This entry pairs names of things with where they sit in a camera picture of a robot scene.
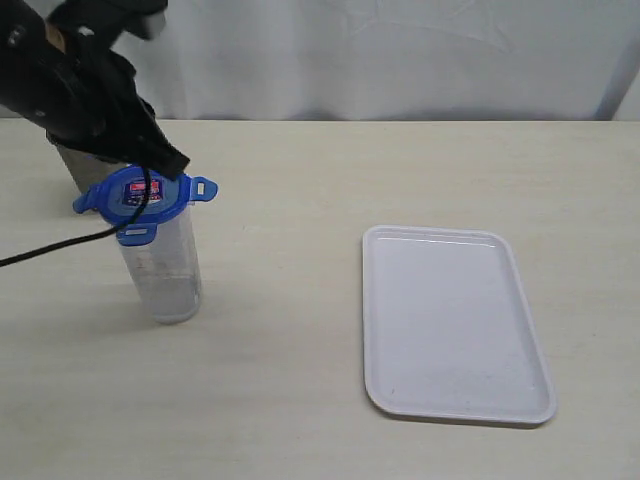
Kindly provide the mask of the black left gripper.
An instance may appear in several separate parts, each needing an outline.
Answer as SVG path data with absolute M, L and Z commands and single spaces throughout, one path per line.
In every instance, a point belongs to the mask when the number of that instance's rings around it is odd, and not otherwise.
M 66 148 L 133 163 L 175 181 L 190 159 L 176 149 L 137 92 L 119 54 L 78 60 L 46 44 L 1 48 L 1 105 Z

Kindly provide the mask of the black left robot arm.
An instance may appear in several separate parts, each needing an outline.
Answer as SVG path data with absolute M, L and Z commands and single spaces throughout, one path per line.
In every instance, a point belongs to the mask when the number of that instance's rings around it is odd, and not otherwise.
M 1 4 L 1 104 L 56 146 L 170 180 L 189 159 L 139 96 L 134 66 L 113 49 L 128 33 L 155 38 L 165 1 L 64 1 L 42 17 L 25 1 Z

